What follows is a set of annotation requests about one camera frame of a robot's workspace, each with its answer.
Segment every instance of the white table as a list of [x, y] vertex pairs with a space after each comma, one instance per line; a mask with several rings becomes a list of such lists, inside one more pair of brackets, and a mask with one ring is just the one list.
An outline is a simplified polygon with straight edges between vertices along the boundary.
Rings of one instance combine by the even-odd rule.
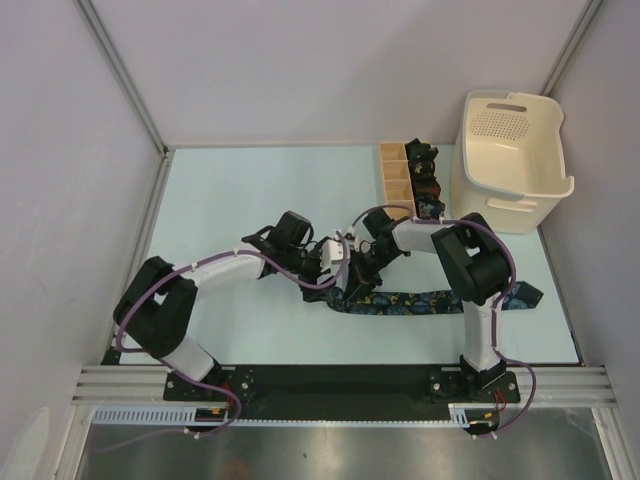
[[[439, 148], [436, 175], [448, 205], [453, 148]], [[149, 256], [198, 260], [274, 224], [286, 210], [308, 218], [320, 238], [381, 203], [379, 177], [373, 146], [177, 150]], [[538, 233], [500, 236], [515, 258], [518, 279], [544, 292], [536, 309], [503, 312], [503, 351], [527, 362], [576, 363]], [[435, 255], [400, 258], [382, 275], [389, 291], [449, 288]], [[464, 343], [462, 315], [340, 314], [304, 303], [297, 286], [281, 275], [202, 298], [189, 334], [226, 364], [455, 363]], [[126, 345], [135, 344], [127, 339]], [[152, 362], [141, 354], [121, 359]]]

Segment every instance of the white wall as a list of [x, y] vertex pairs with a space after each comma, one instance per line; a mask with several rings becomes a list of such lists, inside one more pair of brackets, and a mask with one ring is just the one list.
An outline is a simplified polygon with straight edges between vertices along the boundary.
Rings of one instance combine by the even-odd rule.
[[578, 339], [640, 447], [640, 3], [605, 5], [557, 94], [572, 197], [544, 222]]
[[169, 145], [453, 143], [538, 93], [585, 0], [95, 0]]
[[0, 3], [0, 465], [100, 354], [158, 164], [73, 2]]

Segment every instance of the robotic arm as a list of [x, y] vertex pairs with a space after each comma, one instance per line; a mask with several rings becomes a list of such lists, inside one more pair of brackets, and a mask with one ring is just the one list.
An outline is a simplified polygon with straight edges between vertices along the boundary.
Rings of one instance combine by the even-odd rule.
[[[479, 214], [465, 219], [489, 228]], [[499, 325], [497, 318], [492, 320], [492, 305], [506, 288], [511, 272], [497, 243], [468, 225], [427, 225], [408, 217], [393, 221], [382, 209], [370, 213], [364, 225], [374, 239], [366, 252], [355, 245], [353, 232], [347, 235], [351, 248], [345, 249], [346, 243], [329, 237], [309, 248], [313, 243], [310, 222], [287, 212], [275, 227], [265, 227], [243, 238], [234, 251], [215, 256], [219, 257], [215, 261], [211, 257], [207, 265], [178, 269], [153, 257], [143, 264], [125, 292], [114, 319], [152, 357], [194, 380], [205, 376], [210, 379], [221, 366], [186, 334], [197, 296], [208, 289], [258, 280], [280, 271], [297, 276], [304, 301], [324, 301], [339, 276], [334, 272], [336, 264], [344, 266], [348, 261], [345, 297], [355, 299], [381, 285], [379, 272], [398, 256], [435, 253], [464, 305], [461, 367], [473, 375], [477, 388], [503, 375], [506, 364], [494, 350]], [[478, 252], [471, 255], [469, 249]], [[175, 275], [132, 311], [154, 284], [177, 271], [184, 273]], [[318, 284], [321, 277], [332, 274], [335, 275]]]

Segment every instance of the beige laundry basket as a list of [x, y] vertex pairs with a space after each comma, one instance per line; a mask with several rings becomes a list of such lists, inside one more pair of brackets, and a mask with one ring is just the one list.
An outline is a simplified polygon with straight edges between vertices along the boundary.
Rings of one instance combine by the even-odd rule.
[[564, 114], [555, 100], [475, 90], [467, 95], [451, 167], [455, 218], [480, 213], [498, 232], [529, 233], [564, 197], [560, 143]]

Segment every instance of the shiny floor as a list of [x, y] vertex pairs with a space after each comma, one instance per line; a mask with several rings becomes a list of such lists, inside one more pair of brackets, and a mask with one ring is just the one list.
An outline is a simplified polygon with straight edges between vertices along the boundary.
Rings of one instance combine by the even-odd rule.
[[611, 479], [590, 410], [535, 410], [492, 439], [458, 429], [237, 427], [193, 440], [94, 426], [77, 480]]

